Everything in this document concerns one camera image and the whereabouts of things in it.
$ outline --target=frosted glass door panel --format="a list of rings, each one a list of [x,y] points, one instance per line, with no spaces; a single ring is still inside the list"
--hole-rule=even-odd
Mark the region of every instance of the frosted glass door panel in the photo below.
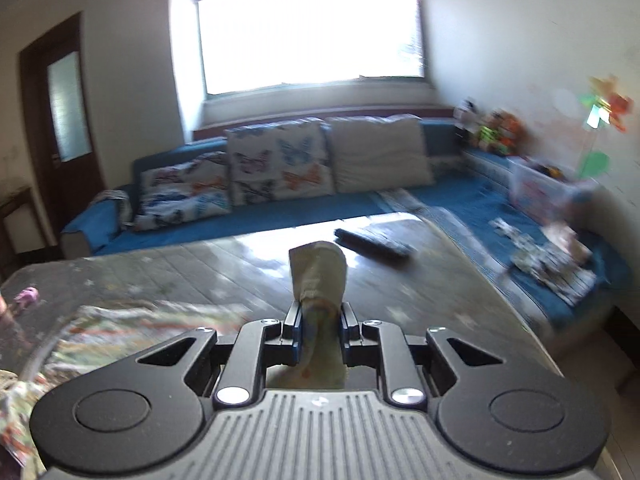
[[[80,63],[72,52],[47,67],[49,101],[60,160],[66,162],[91,153],[80,87]]]

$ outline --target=floor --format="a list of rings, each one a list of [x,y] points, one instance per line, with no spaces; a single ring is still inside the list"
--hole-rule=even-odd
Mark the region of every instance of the floor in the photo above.
[[[605,403],[611,415],[607,449],[623,480],[640,480],[640,372],[604,331],[559,359],[558,365]]]

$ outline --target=sofa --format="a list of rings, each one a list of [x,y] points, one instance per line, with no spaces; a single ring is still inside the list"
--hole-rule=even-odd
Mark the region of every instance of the sofa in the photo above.
[[[537,243],[545,242],[540,226],[508,202],[509,167],[504,158],[478,150],[462,150],[458,131],[451,120],[422,120],[420,126],[436,183],[407,188],[414,197],[427,206],[451,211],[491,256],[507,268],[511,266],[513,244],[488,225],[490,220],[501,217],[531,235]],[[145,172],[182,164],[204,153],[224,152],[226,147],[226,137],[219,137],[139,158],[132,165],[133,182],[120,189],[129,194],[135,212],[140,208]],[[243,205],[234,208],[230,214],[138,232],[121,230],[117,204],[104,201],[92,205],[65,227],[61,245],[67,258],[103,256],[393,211],[375,191],[337,192]],[[597,275],[598,284],[596,290],[577,306],[568,306],[551,290],[519,270],[511,271],[514,282],[533,298],[540,308],[540,318],[550,327],[546,332],[540,329],[538,335],[548,347],[556,345],[558,351],[601,324],[612,308],[612,294],[630,282],[628,265],[603,238],[580,232],[580,240],[593,251],[590,266]]]

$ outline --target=plastic container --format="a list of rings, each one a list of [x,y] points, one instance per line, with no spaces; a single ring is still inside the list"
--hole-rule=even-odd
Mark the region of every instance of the plastic container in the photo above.
[[[599,184],[592,178],[571,180],[572,172],[560,168],[568,182],[546,176],[532,168],[539,161],[526,161],[519,156],[508,157],[509,202],[542,225],[566,221],[580,227],[584,224],[593,194]]]

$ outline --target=door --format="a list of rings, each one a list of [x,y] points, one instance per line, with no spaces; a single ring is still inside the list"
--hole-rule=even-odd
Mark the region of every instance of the door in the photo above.
[[[76,14],[20,53],[31,161],[57,237],[104,189],[86,113],[80,38]]]

